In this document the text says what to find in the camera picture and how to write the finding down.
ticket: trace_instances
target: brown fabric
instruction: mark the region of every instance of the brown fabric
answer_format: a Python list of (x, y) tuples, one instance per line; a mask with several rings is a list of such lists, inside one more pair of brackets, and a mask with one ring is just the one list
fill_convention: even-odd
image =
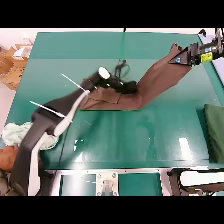
[(152, 65), (138, 82), (135, 94), (120, 94), (108, 88), (98, 88), (90, 93), (81, 110), (139, 110), (167, 89), (175, 86), (190, 70), (191, 66), (169, 64), (181, 51), (174, 43), (169, 54)]
[(10, 172), (18, 153), (17, 146), (6, 146), (0, 149), (0, 169)]

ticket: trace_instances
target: metal bracket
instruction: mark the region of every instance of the metal bracket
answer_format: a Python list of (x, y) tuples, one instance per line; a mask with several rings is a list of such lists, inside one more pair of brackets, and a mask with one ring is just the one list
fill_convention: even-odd
[(96, 175), (96, 196), (119, 196), (118, 173), (99, 173)]

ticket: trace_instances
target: green table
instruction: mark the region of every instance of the green table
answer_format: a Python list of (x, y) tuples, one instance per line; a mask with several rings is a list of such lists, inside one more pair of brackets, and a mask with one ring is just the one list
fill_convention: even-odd
[[(187, 34), (38, 33), (7, 123), (29, 121), (36, 109), (30, 100), (44, 104), (75, 90), (61, 73), (80, 83), (99, 66), (112, 71), (118, 59), (125, 58), (131, 68), (127, 80), (138, 81), (174, 42), (185, 47), (200, 40)], [(224, 105), (224, 90), (211, 63), (194, 67), (177, 86), (141, 111), (79, 111), (58, 145), (42, 152), (44, 166), (220, 167), (209, 160), (202, 112), (206, 103)]]

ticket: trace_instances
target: crumpled white towel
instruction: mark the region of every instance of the crumpled white towel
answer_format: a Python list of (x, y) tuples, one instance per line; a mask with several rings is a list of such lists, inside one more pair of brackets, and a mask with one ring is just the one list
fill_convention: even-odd
[[(20, 146), (20, 143), (22, 142), (31, 126), (31, 122), (26, 122), (22, 125), (9, 123), (3, 129), (2, 140), (4, 141), (6, 146)], [(40, 150), (53, 148), (57, 144), (58, 139), (59, 137), (48, 135), (46, 141), (41, 145)]]

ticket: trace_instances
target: yellow label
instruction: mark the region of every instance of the yellow label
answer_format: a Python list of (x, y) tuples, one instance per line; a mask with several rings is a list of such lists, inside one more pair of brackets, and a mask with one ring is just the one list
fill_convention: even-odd
[(213, 59), (212, 52), (201, 55), (201, 62), (211, 61), (212, 59)]

